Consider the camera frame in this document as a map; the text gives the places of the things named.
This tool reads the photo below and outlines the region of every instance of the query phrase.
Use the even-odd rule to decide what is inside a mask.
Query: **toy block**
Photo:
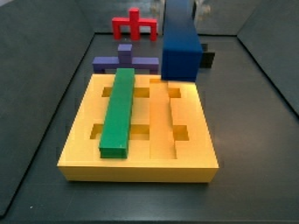
[[[219,163],[197,86],[162,81],[161,75],[135,76],[127,159],[101,157],[99,141],[115,77],[91,76],[58,163],[66,179],[211,182]]]
[[[102,158],[127,158],[135,69],[119,68],[99,142]]]
[[[118,55],[131,55],[133,53],[133,45],[121,44],[118,46]]]
[[[150,70],[150,74],[158,74],[158,70]]]
[[[157,19],[146,19],[139,16],[139,9],[131,8],[129,11],[129,18],[125,17],[114,17],[113,18],[113,29],[114,29],[114,37],[115,39],[122,39],[121,26],[130,25],[131,31],[131,39],[141,39],[141,26],[151,27],[151,40],[157,41]]]
[[[119,64],[133,64],[133,57],[126,55],[118,56]]]
[[[190,13],[190,1],[166,2],[163,25],[163,80],[179,81],[183,76],[197,80],[202,62],[202,44]]]
[[[211,68],[214,58],[215,58],[215,52],[205,52],[201,60],[201,67]]]
[[[174,121],[167,82],[150,84],[151,159],[177,159]]]
[[[159,59],[158,58],[133,58],[133,65],[137,69],[150,69],[158,70],[159,68]]]
[[[158,74],[159,59],[133,57],[133,45],[118,46],[118,57],[97,57],[93,62],[94,72],[105,74],[106,69],[135,68],[149,69],[151,74]]]

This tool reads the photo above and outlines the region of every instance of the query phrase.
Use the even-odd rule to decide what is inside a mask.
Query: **green block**
[[[102,158],[127,158],[135,90],[135,69],[119,68],[99,143]]]

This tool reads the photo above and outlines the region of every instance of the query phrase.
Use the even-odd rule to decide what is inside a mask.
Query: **yellow block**
[[[211,182],[219,169],[194,83],[135,76],[129,158],[101,158],[114,74],[94,74],[58,166],[67,180]]]

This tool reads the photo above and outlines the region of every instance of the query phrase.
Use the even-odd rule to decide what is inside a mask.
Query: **red block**
[[[141,39],[141,26],[151,27],[151,40],[157,41],[157,19],[154,18],[141,18],[139,9],[131,8],[130,17],[114,17],[113,18],[113,28],[114,28],[114,37],[115,39],[122,39],[121,26],[129,25],[131,31],[131,39]]]

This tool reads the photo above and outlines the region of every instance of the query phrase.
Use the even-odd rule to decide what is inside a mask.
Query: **gray floor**
[[[67,182],[57,163],[95,56],[119,42],[97,36],[5,221],[299,221],[299,123],[237,38],[203,37],[217,56],[198,78],[219,158],[209,185]],[[162,54],[162,40],[134,43]]]

